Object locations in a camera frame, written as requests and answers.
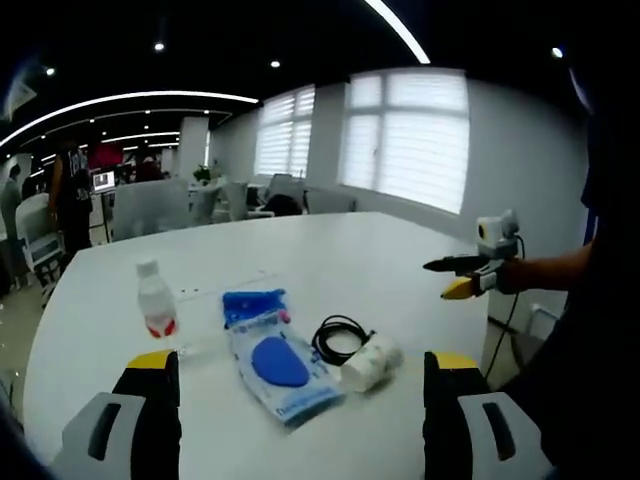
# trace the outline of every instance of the person's arm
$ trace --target person's arm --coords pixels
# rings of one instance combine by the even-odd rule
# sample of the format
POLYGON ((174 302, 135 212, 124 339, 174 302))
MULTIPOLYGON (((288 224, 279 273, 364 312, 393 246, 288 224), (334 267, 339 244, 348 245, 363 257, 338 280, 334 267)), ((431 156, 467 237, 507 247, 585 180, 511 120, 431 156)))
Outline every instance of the person's arm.
POLYGON ((510 261, 498 276, 498 287, 503 293, 517 293, 531 288, 570 290, 586 270, 592 243, 557 258, 510 261))
POLYGON ((62 183, 62 159, 56 157, 53 164, 53 178, 51 179, 51 193, 49 194, 49 211, 56 212, 58 205, 58 195, 60 195, 60 184, 62 183))

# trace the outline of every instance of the window blind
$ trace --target window blind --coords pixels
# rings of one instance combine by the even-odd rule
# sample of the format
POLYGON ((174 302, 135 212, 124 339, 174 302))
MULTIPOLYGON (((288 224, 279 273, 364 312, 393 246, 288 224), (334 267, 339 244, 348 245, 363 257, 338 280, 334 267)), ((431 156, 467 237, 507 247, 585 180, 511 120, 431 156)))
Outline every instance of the window blind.
POLYGON ((265 102, 258 132, 256 174, 306 176, 314 101, 314 87, 306 87, 265 102))
POLYGON ((394 71, 352 80, 342 149, 343 184, 458 214, 468 150, 462 74, 394 71))

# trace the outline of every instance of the white wall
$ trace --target white wall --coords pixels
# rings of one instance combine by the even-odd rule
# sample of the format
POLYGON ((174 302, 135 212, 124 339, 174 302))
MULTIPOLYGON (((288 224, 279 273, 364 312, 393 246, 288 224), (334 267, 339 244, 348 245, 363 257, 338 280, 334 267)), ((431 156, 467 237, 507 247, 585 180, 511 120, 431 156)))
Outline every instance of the white wall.
POLYGON ((253 180, 257 134, 258 110, 253 110, 211 132, 209 158, 218 160, 230 180, 253 180))
POLYGON ((163 172, 169 172, 169 173, 173 172, 174 153, 175 153, 175 150, 172 148, 162 149, 162 156, 160 157, 160 168, 162 169, 163 172))
POLYGON ((193 172, 204 164, 204 152, 209 130, 208 117, 185 117, 180 126, 180 145, 174 156, 172 174, 195 182, 193 172))
MULTIPOLYGON (((381 211, 472 241, 479 216, 513 208, 527 255, 550 257, 581 245, 586 210, 580 195, 586 178, 584 130, 554 107, 499 86, 470 80, 470 145, 460 215, 371 191, 338 186, 345 85, 318 88, 312 117, 307 183, 348 192, 358 210, 381 211)), ((215 131, 221 166, 231 178, 253 178, 257 111, 215 131)), ((425 251, 425 261, 429 260, 425 251)), ((521 296, 514 325, 522 326, 531 302, 560 313, 564 294, 531 291, 521 296)), ((492 292, 490 314, 505 320, 512 297, 492 292)))

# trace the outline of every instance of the black ceiling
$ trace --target black ceiling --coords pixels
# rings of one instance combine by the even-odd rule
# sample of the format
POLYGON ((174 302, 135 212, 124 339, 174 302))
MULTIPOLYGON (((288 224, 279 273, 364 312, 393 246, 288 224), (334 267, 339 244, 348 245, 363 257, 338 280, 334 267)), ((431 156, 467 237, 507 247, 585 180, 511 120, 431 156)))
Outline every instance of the black ceiling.
MULTIPOLYGON (((579 112, 567 65, 552 58, 566 15, 554 4, 473 0, 385 0, 436 67, 462 68, 579 112)), ((3 95, 18 72, 37 97, 0 125, 20 126, 80 101, 151 90, 198 90, 264 100, 302 85, 344 81, 355 72, 418 65, 364 0, 110 0, 13 2, 0 34, 3 95), (157 53, 161 40, 166 49, 157 53), (279 69, 270 67, 278 59, 279 69), (48 77, 44 67, 56 74, 48 77)), ((62 137, 178 130, 185 109, 242 113, 253 105, 215 99, 146 98, 87 107, 45 122, 0 149, 44 155, 62 137), (144 110, 154 110, 144 115, 144 110), (157 110, 174 110, 163 113, 157 110), (123 112, 139 112, 110 116, 123 112), (90 118, 98 120, 89 124, 90 118), (65 130, 51 133, 64 125, 65 130), (47 133, 47 139, 40 135, 47 133)), ((215 127, 226 113, 210 113, 215 127)))

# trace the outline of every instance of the paper cup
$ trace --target paper cup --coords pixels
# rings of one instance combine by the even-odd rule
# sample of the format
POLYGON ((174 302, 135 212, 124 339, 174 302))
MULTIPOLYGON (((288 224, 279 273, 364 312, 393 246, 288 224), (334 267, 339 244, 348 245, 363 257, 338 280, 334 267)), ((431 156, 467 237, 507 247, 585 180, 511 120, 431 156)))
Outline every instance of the paper cup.
POLYGON ((402 352, 395 343, 374 335, 347 362, 340 373, 342 385, 354 392, 366 392, 381 381, 402 361, 402 352))

